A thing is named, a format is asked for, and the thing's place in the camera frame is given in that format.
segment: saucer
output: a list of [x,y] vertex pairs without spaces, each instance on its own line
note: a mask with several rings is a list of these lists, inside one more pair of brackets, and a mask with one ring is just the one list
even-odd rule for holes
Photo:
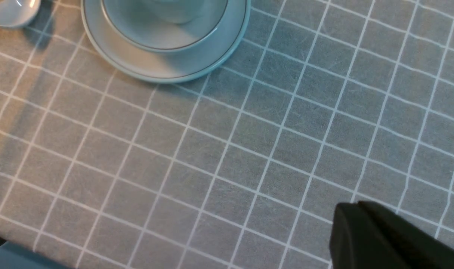
[[180,83],[208,74],[235,51],[246,30],[250,0],[228,1],[217,30],[177,53],[153,53],[125,41],[107,22],[100,0],[81,0],[81,13],[92,45],[114,67],[148,82]]
[[126,41],[141,49],[171,53],[198,45],[215,30],[228,0],[205,0],[198,17],[173,24],[157,17],[138,0],[102,0],[107,22]]

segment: black object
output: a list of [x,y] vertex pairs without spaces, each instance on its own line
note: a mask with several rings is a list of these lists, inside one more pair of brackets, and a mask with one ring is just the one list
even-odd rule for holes
[[375,202],[336,205],[335,269],[454,269],[454,249]]

